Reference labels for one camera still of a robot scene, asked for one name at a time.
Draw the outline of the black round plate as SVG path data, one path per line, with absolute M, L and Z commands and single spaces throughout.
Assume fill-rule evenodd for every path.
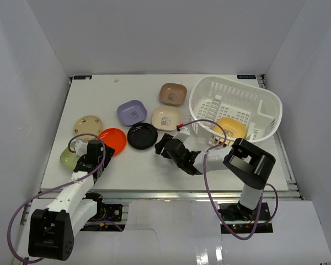
M 127 133 L 128 143 L 137 150 L 152 147 L 158 139 L 157 129 L 149 123 L 137 123 L 130 127 Z

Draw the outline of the orange round plate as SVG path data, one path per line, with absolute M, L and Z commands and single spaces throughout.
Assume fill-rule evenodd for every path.
M 105 129 L 99 134 L 99 137 L 107 146 L 115 150 L 114 155 L 121 153 L 127 144 L 125 133 L 118 128 Z

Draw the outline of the cream square panda plate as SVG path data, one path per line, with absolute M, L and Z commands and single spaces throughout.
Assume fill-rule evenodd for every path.
M 159 106 L 153 111 L 152 125 L 157 130 L 174 131 L 181 123 L 182 113 L 180 109 L 170 106 Z

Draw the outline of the green plate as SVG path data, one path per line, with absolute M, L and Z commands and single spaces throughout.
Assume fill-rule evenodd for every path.
M 76 154 L 73 147 L 70 149 L 67 147 L 63 150 L 63 152 L 60 155 L 60 163 L 63 165 L 66 169 L 73 171 L 77 165 L 77 162 L 79 160 L 79 156 Z

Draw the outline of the beige round patterned plate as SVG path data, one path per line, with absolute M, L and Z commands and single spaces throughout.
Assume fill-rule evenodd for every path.
M 73 126 L 73 134 L 94 134 L 99 135 L 104 129 L 103 122 L 100 117 L 95 115 L 86 115 L 79 118 Z

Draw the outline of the purple square plate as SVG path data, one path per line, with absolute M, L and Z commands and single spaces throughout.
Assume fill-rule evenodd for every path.
M 132 126 L 147 118 L 147 110 L 139 100 L 128 101 L 117 108 L 120 122 L 125 126 Z

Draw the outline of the brown square panda plate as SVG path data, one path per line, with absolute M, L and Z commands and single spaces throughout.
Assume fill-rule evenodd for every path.
M 159 91 L 159 100 L 166 105 L 180 106 L 186 99 L 187 91 L 182 84 L 165 83 Z

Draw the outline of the yellow square plate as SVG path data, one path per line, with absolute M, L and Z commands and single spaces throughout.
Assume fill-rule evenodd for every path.
M 246 136 L 246 127 L 234 119 L 221 118 L 217 121 L 217 124 L 225 130 L 227 137 L 244 138 Z

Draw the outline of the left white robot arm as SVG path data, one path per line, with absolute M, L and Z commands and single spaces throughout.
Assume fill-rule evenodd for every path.
M 67 260 L 74 238 L 89 220 L 105 215 L 100 194 L 91 192 L 115 150 L 99 140 L 87 143 L 73 170 L 71 185 L 61 190 L 45 209 L 36 209 L 30 218 L 28 254 L 31 257 Z

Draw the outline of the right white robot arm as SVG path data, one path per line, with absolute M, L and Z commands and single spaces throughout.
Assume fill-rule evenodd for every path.
M 155 144 L 155 153 L 172 160 L 191 176 L 230 170 L 244 184 L 237 204 L 244 220 L 257 215 L 260 196 L 276 163 L 273 155 L 243 138 L 236 139 L 231 146 L 205 152 L 190 151 L 181 139 L 164 134 Z

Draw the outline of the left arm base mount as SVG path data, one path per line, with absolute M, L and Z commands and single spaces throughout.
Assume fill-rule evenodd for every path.
M 84 226 L 82 231 L 118 231 L 120 230 L 113 224 L 106 224 L 103 221 L 120 222 L 122 220 L 122 204 L 107 204 L 99 193 L 88 193 L 86 199 L 97 202 L 97 213 L 88 222 L 97 222 L 96 225 Z

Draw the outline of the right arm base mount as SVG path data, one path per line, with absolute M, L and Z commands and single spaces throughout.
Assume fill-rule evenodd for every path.
M 257 209 L 254 210 L 252 217 L 246 219 L 237 209 L 237 204 L 223 203 L 219 205 L 218 212 L 225 220 L 229 228 L 236 234 L 250 234 L 257 214 Z M 271 221 L 271 213 L 267 203 L 262 203 L 257 228 L 258 234 L 272 234 L 274 232 Z

